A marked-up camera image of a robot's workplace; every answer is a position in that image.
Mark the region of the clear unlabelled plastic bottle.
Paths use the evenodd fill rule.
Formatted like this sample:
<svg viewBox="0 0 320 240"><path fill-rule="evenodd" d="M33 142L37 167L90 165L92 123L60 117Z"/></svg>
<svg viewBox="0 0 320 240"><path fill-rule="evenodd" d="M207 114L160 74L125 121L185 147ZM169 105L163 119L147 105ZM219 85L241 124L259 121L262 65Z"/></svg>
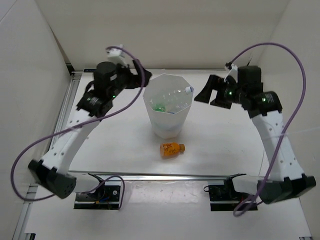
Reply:
<svg viewBox="0 0 320 240"><path fill-rule="evenodd" d="M175 105L190 105L194 88L191 86L182 87L181 89L166 89L151 97L149 103L151 107L156 104L163 104L166 107Z"/></svg>

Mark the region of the green plastic soda bottle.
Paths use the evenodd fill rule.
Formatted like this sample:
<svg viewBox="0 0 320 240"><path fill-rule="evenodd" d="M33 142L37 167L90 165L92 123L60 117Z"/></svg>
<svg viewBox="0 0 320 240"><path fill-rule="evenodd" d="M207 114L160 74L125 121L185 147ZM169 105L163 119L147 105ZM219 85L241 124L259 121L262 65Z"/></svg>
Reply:
<svg viewBox="0 0 320 240"><path fill-rule="evenodd" d="M163 104L155 104L152 109L156 112L162 112L162 113L166 112L166 106Z"/></svg>

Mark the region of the blue label clear plastic bottle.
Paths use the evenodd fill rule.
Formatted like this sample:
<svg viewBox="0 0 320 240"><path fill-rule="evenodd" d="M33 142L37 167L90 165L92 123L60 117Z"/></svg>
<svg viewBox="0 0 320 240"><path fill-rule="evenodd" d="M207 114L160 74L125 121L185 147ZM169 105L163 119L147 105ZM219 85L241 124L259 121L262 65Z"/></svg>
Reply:
<svg viewBox="0 0 320 240"><path fill-rule="evenodd" d="M169 114L176 114L176 113L186 109L187 107L188 107L188 105L185 105L185 104L172 105L172 106L166 107L166 112Z"/></svg>

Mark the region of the orange plastic bottle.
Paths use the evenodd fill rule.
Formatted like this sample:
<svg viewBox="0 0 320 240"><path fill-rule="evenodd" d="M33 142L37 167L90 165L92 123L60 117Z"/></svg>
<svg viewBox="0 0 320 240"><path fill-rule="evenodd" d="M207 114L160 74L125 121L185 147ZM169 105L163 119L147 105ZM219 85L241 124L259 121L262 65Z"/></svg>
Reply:
<svg viewBox="0 0 320 240"><path fill-rule="evenodd" d="M186 150L186 147L184 144L169 142L169 143L162 143L159 149L160 149L160 154L163 158L171 158L173 156L184 153Z"/></svg>

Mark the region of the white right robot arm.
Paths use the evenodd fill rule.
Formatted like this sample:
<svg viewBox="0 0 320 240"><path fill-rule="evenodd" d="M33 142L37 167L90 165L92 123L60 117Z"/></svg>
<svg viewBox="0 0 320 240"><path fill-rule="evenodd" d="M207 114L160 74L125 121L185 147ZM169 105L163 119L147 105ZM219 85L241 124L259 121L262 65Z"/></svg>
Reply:
<svg viewBox="0 0 320 240"><path fill-rule="evenodd" d="M230 200L242 193L258 196L265 204L298 198L316 186L298 163L289 138L283 133L285 124L282 105L274 91L264 91L262 71L258 66L232 67L226 77L211 74L195 101L230 109L239 104L247 111L256 127L267 155L271 171L268 179L237 176L225 186Z"/></svg>

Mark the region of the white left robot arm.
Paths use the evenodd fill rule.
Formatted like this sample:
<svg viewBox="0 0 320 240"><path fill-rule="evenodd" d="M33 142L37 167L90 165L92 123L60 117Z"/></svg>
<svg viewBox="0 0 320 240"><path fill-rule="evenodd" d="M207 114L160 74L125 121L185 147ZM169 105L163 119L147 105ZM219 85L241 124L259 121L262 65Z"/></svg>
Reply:
<svg viewBox="0 0 320 240"><path fill-rule="evenodd" d="M152 73L137 59L133 59L136 74L124 62L104 61L93 71L93 80L85 87L76 105L68 127L58 134L58 139L39 160L31 160L28 169L36 183L60 199L71 193L87 192L93 200L100 200L105 188L98 180L79 182L69 174L70 165L89 134L102 120L111 115L113 100L125 89L142 90L149 83Z"/></svg>

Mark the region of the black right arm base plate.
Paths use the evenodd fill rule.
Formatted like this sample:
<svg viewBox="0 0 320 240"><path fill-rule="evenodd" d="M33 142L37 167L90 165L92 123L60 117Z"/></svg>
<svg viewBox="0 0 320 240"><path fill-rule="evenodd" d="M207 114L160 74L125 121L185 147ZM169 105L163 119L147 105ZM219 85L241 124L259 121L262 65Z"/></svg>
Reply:
<svg viewBox="0 0 320 240"><path fill-rule="evenodd" d="M208 185L203 190L209 194L211 212L232 212L249 195L236 192L226 185Z"/></svg>

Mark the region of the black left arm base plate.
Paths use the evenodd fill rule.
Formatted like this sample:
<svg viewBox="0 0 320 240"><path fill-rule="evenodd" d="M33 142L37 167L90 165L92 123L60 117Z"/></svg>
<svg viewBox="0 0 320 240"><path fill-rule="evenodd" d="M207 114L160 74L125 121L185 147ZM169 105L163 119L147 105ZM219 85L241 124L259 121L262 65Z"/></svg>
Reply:
<svg viewBox="0 0 320 240"><path fill-rule="evenodd" d="M119 210L123 186L121 180L107 181L93 193L77 193L73 208L75 210Z"/></svg>

